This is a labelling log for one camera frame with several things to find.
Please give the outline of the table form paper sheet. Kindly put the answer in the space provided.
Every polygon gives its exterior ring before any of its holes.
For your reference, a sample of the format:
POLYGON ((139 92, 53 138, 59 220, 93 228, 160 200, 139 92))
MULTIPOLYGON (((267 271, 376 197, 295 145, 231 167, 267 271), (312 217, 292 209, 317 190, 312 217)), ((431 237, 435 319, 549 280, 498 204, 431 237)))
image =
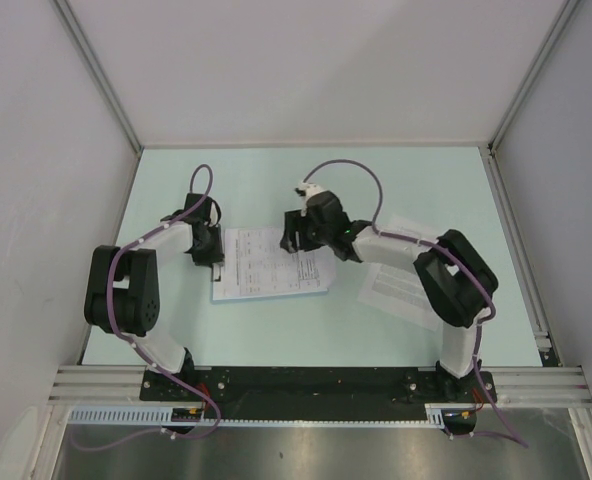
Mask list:
POLYGON ((282 231, 274 227, 231 228, 224 231, 224 265, 235 267, 299 267, 311 276, 317 272, 329 287, 336 278, 336 263, 328 249, 288 253, 280 248, 282 231))

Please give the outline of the blue clipboard folder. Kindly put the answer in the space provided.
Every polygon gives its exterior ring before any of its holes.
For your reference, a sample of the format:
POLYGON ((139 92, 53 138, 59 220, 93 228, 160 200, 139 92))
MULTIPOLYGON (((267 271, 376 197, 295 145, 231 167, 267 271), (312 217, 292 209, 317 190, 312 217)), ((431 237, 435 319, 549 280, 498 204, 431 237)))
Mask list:
POLYGON ((328 286, 317 272, 311 276, 299 267, 235 267, 220 270, 212 281, 213 302, 265 300, 322 294, 328 286))

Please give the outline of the metal folder clip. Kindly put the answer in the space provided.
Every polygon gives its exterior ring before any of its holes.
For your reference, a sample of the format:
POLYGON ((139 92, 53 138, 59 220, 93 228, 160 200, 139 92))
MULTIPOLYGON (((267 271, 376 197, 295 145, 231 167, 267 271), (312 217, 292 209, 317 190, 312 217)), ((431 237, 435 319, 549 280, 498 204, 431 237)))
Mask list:
POLYGON ((226 266, 224 264, 213 264, 212 265, 212 282, 220 283, 226 277, 226 266))

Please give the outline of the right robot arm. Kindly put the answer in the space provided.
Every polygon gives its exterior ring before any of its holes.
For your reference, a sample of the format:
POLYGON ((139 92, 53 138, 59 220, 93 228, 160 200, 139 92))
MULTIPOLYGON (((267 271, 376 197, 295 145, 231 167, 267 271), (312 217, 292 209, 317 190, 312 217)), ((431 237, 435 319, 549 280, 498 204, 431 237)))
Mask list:
POLYGON ((379 264, 416 276, 440 318, 439 393, 460 401, 482 380, 482 323, 495 315, 496 275, 458 230, 430 239, 380 230, 373 221, 352 220, 339 198, 316 184, 296 187, 302 207, 284 214, 280 247, 286 252, 329 248, 342 261, 379 264))

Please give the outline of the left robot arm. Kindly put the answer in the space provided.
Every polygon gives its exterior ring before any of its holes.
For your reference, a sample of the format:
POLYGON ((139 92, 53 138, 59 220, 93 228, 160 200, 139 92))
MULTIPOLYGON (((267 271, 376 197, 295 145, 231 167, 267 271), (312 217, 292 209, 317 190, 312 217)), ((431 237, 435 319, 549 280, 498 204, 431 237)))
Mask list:
POLYGON ((190 397, 198 376, 189 350, 174 340, 159 320, 159 268, 183 256, 202 268, 224 263, 218 203, 197 193, 184 208, 161 219, 161 231, 125 253, 115 245, 93 251, 84 302, 88 324, 107 334, 118 332, 145 354, 150 368, 165 371, 162 387, 173 398, 190 397))

